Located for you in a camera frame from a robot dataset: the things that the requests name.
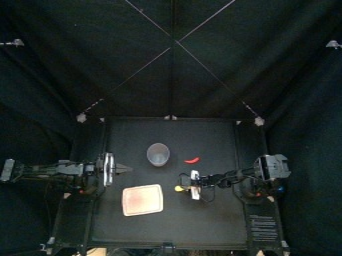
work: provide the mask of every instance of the white tray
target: white tray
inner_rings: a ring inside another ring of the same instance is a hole
[[[122,190],[122,214],[134,216],[163,211],[160,185],[125,188]]]

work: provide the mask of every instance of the plastic container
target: plastic container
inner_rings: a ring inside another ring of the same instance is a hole
[[[169,150],[164,144],[155,143],[147,149],[147,159],[153,166],[163,166],[167,163],[168,157]]]

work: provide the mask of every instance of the red chili pepper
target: red chili pepper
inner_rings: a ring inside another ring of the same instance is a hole
[[[184,160],[184,163],[187,163],[187,164],[195,164],[197,161],[199,161],[199,157],[195,157],[193,159],[191,159],[191,160]]]

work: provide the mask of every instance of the cable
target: cable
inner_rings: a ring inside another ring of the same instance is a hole
[[[211,198],[209,200],[205,200],[205,199],[201,197],[200,191],[199,191],[199,187],[196,187],[196,188],[197,188],[197,194],[199,194],[200,200],[203,200],[205,203],[213,202],[215,197],[216,197],[216,193],[215,193],[216,190],[215,190],[215,187],[211,187],[211,190],[212,190],[212,198]]]

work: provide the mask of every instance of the black curtain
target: black curtain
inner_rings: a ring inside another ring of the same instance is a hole
[[[269,151],[292,171],[281,218],[293,255],[342,254],[340,71],[342,52],[324,49],[269,116]]]

